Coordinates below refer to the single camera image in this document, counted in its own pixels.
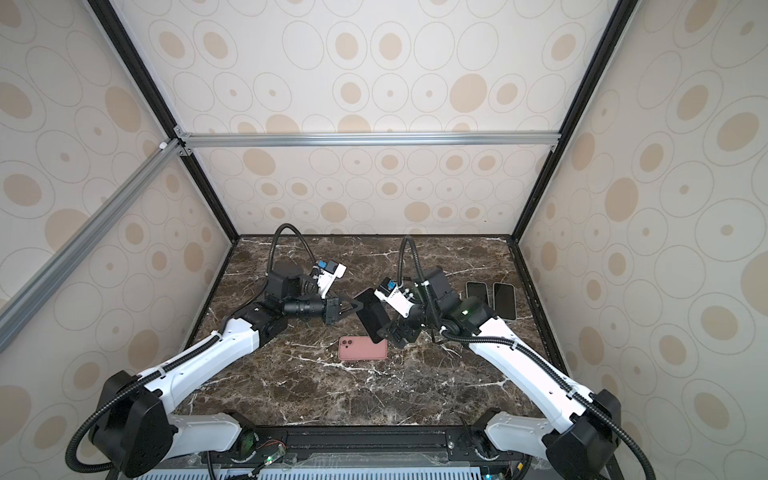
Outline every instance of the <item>marble tabletop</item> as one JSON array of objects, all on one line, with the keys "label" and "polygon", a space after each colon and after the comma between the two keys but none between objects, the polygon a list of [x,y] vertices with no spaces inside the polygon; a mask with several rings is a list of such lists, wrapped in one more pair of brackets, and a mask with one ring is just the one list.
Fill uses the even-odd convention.
[{"label": "marble tabletop", "polygon": [[[244,237],[237,245],[208,308],[197,338],[218,328],[220,319],[250,298],[266,269],[270,237]],[[318,260],[336,260],[346,274],[332,291],[355,296],[395,276],[398,237],[307,237]],[[505,238],[416,237],[425,269],[441,266],[462,293],[468,281],[511,283],[517,319],[509,326],[545,356],[530,307]],[[280,239],[277,261],[309,271],[309,259],[295,237]],[[407,257],[405,275],[412,274]],[[257,425],[458,425],[473,423],[486,409],[543,416],[528,397],[490,363],[457,343],[435,345],[423,333],[404,349],[389,346],[386,360],[340,361],[339,338],[364,336],[356,316],[334,326],[293,319],[286,331],[237,360],[177,409],[205,415],[238,411]]]}]

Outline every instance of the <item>pink smartphone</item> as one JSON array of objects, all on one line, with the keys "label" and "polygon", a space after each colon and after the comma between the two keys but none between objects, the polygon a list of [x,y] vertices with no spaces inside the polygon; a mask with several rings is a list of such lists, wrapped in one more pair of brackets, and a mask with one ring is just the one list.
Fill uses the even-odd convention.
[{"label": "pink smartphone", "polygon": [[343,336],[339,339],[341,360],[384,360],[386,340],[374,343],[369,336]]}]

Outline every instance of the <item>phone screen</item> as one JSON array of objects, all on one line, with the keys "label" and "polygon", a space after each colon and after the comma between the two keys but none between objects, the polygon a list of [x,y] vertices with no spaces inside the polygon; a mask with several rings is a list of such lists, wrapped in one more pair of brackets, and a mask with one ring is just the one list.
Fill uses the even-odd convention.
[{"label": "phone screen", "polygon": [[476,296],[488,304],[488,285],[485,282],[467,282],[467,296]]},{"label": "phone screen", "polygon": [[517,313],[515,310],[515,287],[509,283],[493,284],[493,310],[503,319],[514,320]]}]

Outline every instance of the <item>black metal frame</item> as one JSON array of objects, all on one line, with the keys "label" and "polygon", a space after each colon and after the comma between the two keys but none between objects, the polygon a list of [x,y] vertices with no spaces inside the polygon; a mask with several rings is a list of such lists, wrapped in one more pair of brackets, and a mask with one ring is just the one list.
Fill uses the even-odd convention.
[{"label": "black metal frame", "polygon": [[[528,297],[531,304],[531,311],[534,316],[536,326],[541,335],[545,348],[550,356],[550,359],[554,366],[566,370],[566,365],[562,360],[562,356],[554,341],[554,334],[547,320],[544,310],[541,308],[541,301],[538,298],[533,281],[531,280],[528,268],[525,265],[525,260],[522,258],[520,248],[518,246],[520,239],[522,238],[525,229],[531,221],[531,218],[536,211],[538,204],[540,203],[544,192],[546,190],[549,181],[557,169],[557,166],[565,152],[571,137],[573,136],[579,121],[584,114],[584,111],[594,93],[595,88],[598,86],[605,68],[617,46],[621,34],[629,21],[632,13],[637,5],[638,0],[619,0],[614,12],[608,21],[604,34],[598,44],[598,47],[594,53],[594,56],[587,68],[586,74],[579,85],[571,107],[565,116],[561,127],[561,138],[558,142],[558,146],[548,156],[541,169],[536,183],[528,197],[520,219],[515,225],[515,229],[512,235],[509,237],[508,245],[510,254],[515,262],[515,266],[518,271],[518,275],[523,282],[525,294]],[[149,71],[147,70],[144,62],[141,60],[141,56],[134,47],[130,36],[125,31],[119,17],[114,11],[110,2],[105,0],[88,0],[91,5],[97,19],[101,23],[102,27],[109,36],[115,50],[121,57],[129,73],[133,77],[136,85],[141,90],[142,95],[146,99],[150,108],[154,112],[166,135],[170,138],[179,138],[183,142],[183,138],[180,138],[174,128],[177,126],[177,122],[174,116],[170,112],[162,94],[154,83]],[[231,255],[234,252],[235,246],[238,244],[240,235],[237,233],[231,219],[224,210],[222,203],[218,196],[215,194],[209,180],[207,179],[200,164],[197,162],[194,154],[190,153],[189,156],[182,157],[184,165],[192,176],[195,184],[200,189],[205,200],[208,202],[210,209],[214,212],[214,215],[218,219],[220,225],[224,229],[225,233],[232,242],[232,247],[227,254],[226,264],[229,262]],[[472,235],[441,235],[440,237],[473,237]],[[211,294],[208,296],[204,309],[200,315],[200,318],[196,322],[190,338],[187,341],[187,346],[194,340],[195,334],[200,327],[201,320],[204,318],[207,307],[210,305],[212,294],[218,287],[223,272],[226,268],[222,268],[219,272],[216,281],[214,282],[214,288],[211,290]],[[358,427],[360,429],[368,429],[369,427]],[[624,480],[621,470],[618,468],[615,458],[612,458],[608,463],[608,471],[613,480]]]},{"label": "black metal frame", "polygon": [[[147,70],[147,66],[144,64],[144,61],[141,60],[139,52],[136,50],[127,31],[125,31],[125,27],[123,27],[123,24],[120,22],[120,18],[112,7],[112,4],[108,0],[88,0],[88,3],[91,5],[96,18],[98,18],[102,28],[111,40],[114,49],[123,61],[128,73],[131,74],[131,77],[134,79],[141,94],[152,109],[157,121],[160,122],[163,131],[168,138],[178,138],[183,146],[184,139],[179,137],[177,132],[174,131],[174,128],[178,123],[170,112],[168,105],[165,103],[160,90],[157,89],[157,84],[152,80],[152,76]],[[200,168],[200,164],[197,162],[194,154],[190,151],[188,156],[181,156],[181,160],[184,162],[184,166],[187,168],[190,176],[192,176],[192,180],[194,180],[197,188],[200,189],[200,192],[203,194],[205,201],[208,202],[208,206],[219,221],[224,233],[229,237],[230,242],[235,242],[239,237],[237,230],[232,224],[229,215],[227,215],[227,212],[224,210],[219,197],[214,192],[214,188],[208,181],[203,169]]]}]

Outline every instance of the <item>wall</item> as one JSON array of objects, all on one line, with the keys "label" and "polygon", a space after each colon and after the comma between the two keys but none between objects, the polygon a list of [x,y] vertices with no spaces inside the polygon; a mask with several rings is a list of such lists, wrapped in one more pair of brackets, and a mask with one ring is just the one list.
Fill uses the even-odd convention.
[{"label": "wall", "polygon": [[121,0],[187,131],[557,130],[604,0]]},{"label": "wall", "polygon": [[[104,381],[183,348],[229,249],[216,225],[171,161],[0,354],[2,480],[65,477],[64,449]],[[87,441],[79,452],[105,461]]]},{"label": "wall", "polygon": [[79,3],[0,4],[0,307],[164,137]]},{"label": "wall", "polygon": [[511,233],[548,145],[201,148],[241,234]]},{"label": "wall", "polygon": [[768,478],[766,46],[765,2],[645,2],[521,242],[659,478]]}]

